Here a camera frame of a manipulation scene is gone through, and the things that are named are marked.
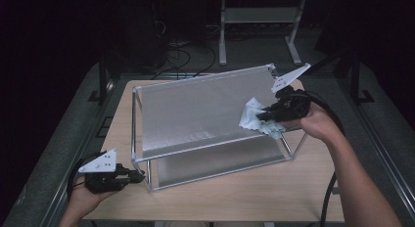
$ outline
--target forearm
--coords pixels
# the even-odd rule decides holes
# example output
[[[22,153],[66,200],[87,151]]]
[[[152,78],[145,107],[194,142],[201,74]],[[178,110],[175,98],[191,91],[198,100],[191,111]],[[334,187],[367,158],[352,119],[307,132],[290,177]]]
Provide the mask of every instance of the forearm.
[[[325,141],[335,165],[348,226],[400,226],[388,201],[341,134]]]
[[[76,227],[79,225],[81,219],[82,216],[66,211],[61,219],[61,222],[59,223],[59,227]]]

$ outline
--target floor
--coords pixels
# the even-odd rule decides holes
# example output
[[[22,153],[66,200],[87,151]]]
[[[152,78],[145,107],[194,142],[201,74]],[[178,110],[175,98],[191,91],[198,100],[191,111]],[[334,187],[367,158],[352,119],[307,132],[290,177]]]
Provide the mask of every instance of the floor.
[[[70,168],[74,162],[91,152],[100,151],[105,140],[106,127],[114,115],[117,100],[123,86],[131,79],[151,79],[158,72],[171,67],[161,78],[189,77],[199,70],[211,66],[203,73],[215,73],[239,68],[249,68],[274,63],[281,72],[288,72],[296,66],[292,63],[284,41],[284,31],[271,36],[252,36],[242,41],[227,41],[226,67],[218,64],[217,41],[202,46],[183,47],[182,51],[168,53],[163,67],[153,74],[123,74],[120,79],[110,79],[108,97],[99,105],[91,101],[91,94],[99,92],[98,65],[94,66],[83,79],[64,117],[56,128],[40,161],[35,166],[22,191],[21,199],[12,209],[4,226],[56,226],[66,206],[65,187]],[[326,56],[314,50],[319,35],[318,29],[300,30],[296,46],[301,59],[312,65]],[[411,194],[415,185],[412,175],[415,165],[414,131],[406,122],[387,94],[379,86],[371,69],[361,65],[360,97],[363,90],[370,93],[374,102],[356,106],[348,96],[349,78],[337,79],[331,72],[336,62],[330,63],[313,75],[300,78],[305,89],[318,92],[337,112],[345,124],[346,134],[363,165],[381,190],[386,194],[398,213],[404,226],[414,224],[413,210],[402,197]],[[389,159],[398,171],[393,178],[386,164]],[[97,226],[153,226],[153,222],[96,221]],[[81,226],[93,226],[90,221],[82,221]],[[277,226],[309,226],[309,223],[278,223]],[[344,226],[343,223],[330,223],[328,226]]]

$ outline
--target metal stand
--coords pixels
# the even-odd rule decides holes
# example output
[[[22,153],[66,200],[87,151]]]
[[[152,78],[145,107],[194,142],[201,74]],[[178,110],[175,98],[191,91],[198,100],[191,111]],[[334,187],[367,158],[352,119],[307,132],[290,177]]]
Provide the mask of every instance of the metal stand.
[[[301,65],[294,40],[302,16],[305,0],[300,0],[297,7],[282,8],[226,8],[222,0],[220,13],[219,64],[226,66],[225,25],[228,23],[292,23],[293,30],[285,37],[287,46],[295,65]]]

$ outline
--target dark background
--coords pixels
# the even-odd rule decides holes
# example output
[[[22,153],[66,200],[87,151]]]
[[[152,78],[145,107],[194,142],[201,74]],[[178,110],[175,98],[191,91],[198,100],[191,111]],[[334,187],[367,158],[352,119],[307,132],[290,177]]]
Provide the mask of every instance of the dark background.
[[[237,6],[272,1],[293,2],[228,0]],[[414,127],[413,2],[308,0],[301,26],[323,26],[317,46],[327,55],[345,46],[355,49]],[[153,19],[165,21],[171,33],[203,42],[204,26],[219,23],[220,8],[220,0],[0,3],[1,223],[83,77],[101,57],[117,60],[122,71],[145,72],[163,63],[163,40],[155,38]],[[188,23],[195,24],[193,30]]]

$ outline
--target wire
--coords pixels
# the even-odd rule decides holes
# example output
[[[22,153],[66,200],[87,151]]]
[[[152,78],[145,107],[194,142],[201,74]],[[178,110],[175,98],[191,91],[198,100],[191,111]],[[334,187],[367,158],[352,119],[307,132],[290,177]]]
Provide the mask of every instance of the wire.
[[[210,65],[207,67],[207,68],[204,68],[204,69],[202,69],[202,70],[199,70],[198,72],[196,72],[194,75],[193,75],[193,77],[196,77],[196,76],[198,76],[199,74],[201,74],[202,72],[204,72],[204,71],[206,71],[206,70],[208,70],[208,69],[210,69],[212,66],[213,66],[213,64],[216,62],[216,54],[214,53],[214,50],[212,49],[212,48],[210,48],[210,47],[208,47],[208,46],[205,46],[207,49],[209,49],[212,53],[213,53],[213,60],[212,60],[212,62],[210,63]]]
[[[189,63],[190,63],[190,60],[191,60],[191,56],[190,56],[190,54],[188,53],[188,52],[186,52],[186,51],[184,51],[184,50],[181,50],[181,49],[171,49],[170,51],[177,51],[177,53],[178,54],[180,54],[180,53],[184,53],[184,54],[186,54],[187,55],[187,57],[188,57],[188,59],[186,60],[186,62],[184,63],[184,64],[182,64],[182,65],[180,65],[180,66],[177,66],[175,63],[173,63],[171,60],[169,60],[168,58],[166,59],[166,61],[168,62],[168,64],[171,66],[171,68],[168,68],[168,69],[165,69],[165,70],[162,70],[162,71],[160,71],[160,72],[158,72],[158,73],[156,73],[156,75],[155,76],[153,76],[152,78],[151,78],[151,80],[155,80],[157,77],[159,77],[160,75],[162,75],[163,73],[165,73],[165,72],[169,72],[169,71],[171,71],[171,70],[176,70],[177,71],[177,79],[178,79],[178,72],[179,71],[182,71],[182,72],[184,72],[185,73],[185,76],[187,76],[187,72],[186,71],[184,71],[183,69],[181,69],[181,68],[183,68],[184,66],[186,66],[186,65],[188,65]],[[175,60],[180,60],[180,55],[178,55],[177,56],[177,58],[175,58],[175,57],[172,57],[172,56],[170,56],[170,55],[168,55],[170,58],[172,58],[172,59],[175,59]]]

